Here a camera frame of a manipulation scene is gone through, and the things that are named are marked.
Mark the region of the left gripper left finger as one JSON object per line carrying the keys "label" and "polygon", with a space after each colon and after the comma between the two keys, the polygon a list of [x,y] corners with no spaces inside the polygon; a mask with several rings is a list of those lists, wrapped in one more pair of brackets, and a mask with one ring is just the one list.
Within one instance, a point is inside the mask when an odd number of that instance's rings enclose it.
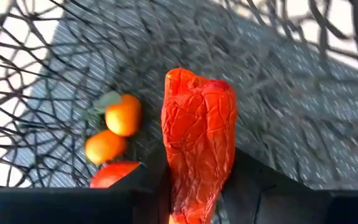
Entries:
{"label": "left gripper left finger", "polygon": [[153,148],[137,168],[109,190],[112,224],[169,224],[170,173],[165,148]]}

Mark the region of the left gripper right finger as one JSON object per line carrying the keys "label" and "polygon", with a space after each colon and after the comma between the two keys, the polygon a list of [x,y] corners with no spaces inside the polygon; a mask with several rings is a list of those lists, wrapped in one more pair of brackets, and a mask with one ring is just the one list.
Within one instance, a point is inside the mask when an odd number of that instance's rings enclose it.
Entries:
{"label": "left gripper right finger", "polygon": [[230,224],[324,224],[329,192],[313,190],[236,149],[222,191]]}

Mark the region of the tangerine pair with green leaf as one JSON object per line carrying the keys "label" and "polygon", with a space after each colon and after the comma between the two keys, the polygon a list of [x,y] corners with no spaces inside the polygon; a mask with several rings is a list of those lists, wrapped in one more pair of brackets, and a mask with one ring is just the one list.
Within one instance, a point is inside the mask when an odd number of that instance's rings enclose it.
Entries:
{"label": "tangerine pair with green leaf", "polygon": [[107,129],[86,140],[85,156],[96,165],[120,156],[126,150],[126,138],[139,130],[140,120],[140,100],[131,94],[122,95],[120,103],[106,108]]}

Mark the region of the red toy pepper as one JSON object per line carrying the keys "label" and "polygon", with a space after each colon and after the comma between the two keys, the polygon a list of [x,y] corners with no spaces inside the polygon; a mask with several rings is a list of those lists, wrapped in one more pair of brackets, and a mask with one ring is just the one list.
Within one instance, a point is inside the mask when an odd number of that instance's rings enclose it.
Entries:
{"label": "red toy pepper", "polygon": [[161,112],[171,178],[170,224],[210,224],[234,163],[236,94],[224,80],[175,68]]}

